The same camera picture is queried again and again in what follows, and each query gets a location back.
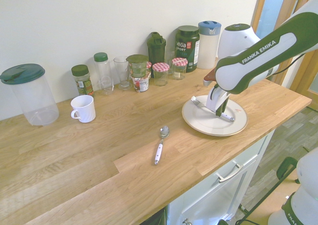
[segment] white plate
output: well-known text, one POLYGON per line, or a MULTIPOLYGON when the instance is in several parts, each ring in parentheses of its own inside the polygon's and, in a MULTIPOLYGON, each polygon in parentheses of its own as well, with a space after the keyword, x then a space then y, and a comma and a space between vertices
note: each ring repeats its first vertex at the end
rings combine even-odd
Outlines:
MULTIPOLYGON (((208 95, 196 97, 206 105, 208 95)), ((244 109, 229 99, 225 113, 235 118, 234 122, 218 117, 215 113, 204 107, 197 107, 191 100, 182 108, 183 119, 193 129, 207 135, 226 137, 242 131, 247 125, 247 114, 244 109)))

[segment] white mug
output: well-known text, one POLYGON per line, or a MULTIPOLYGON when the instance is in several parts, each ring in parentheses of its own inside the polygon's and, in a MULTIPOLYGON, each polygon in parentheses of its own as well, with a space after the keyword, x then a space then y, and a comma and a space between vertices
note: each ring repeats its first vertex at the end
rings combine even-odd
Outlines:
POLYGON ((80 122, 87 123, 95 119, 94 98, 90 95, 81 95, 71 101, 71 106, 74 109, 71 112, 71 117, 78 119, 80 122))

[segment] white cabinet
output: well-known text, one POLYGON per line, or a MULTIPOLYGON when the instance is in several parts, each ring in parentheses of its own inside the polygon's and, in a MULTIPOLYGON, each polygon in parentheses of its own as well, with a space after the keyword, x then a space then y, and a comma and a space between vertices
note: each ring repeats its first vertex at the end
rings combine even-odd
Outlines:
POLYGON ((260 139, 215 173, 172 201, 168 210, 169 225, 216 225, 231 219, 255 173, 272 133, 260 139))

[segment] wooden countertop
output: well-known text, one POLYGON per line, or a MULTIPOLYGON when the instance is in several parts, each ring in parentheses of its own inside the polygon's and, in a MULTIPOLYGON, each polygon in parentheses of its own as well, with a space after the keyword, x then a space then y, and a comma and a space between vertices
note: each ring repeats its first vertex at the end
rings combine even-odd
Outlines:
POLYGON ((202 134, 182 118, 191 96, 207 95, 197 69, 137 93, 96 92, 94 121, 72 119, 70 101, 46 127, 23 115, 0 121, 0 224, 139 224, 309 105, 310 99, 270 81, 230 99, 248 125, 226 137, 202 134), (167 125, 159 165, 159 129, 167 125))

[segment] drawer handle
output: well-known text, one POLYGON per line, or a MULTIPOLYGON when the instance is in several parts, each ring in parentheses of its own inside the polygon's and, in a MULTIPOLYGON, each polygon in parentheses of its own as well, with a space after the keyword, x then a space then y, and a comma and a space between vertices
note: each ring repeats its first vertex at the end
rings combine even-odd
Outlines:
POLYGON ((232 177, 234 177, 234 176, 235 176, 237 173, 239 173, 239 172, 243 169, 243 167, 244 167, 243 164, 242 164, 242 165, 236 164, 235 166, 238 168, 238 170, 235 171, 234 173, 230 174, 230 175, 229 175, 228 177, 226 177, 226 178, 223 178, 219 173, 216 173, 216 175, 219 177, 219 183, 220 183, 220 184, 223 183, 223 182, 225 182, 225 181, 227 181, 227 180, 229 180, 229 179, 231 179, 232 177))

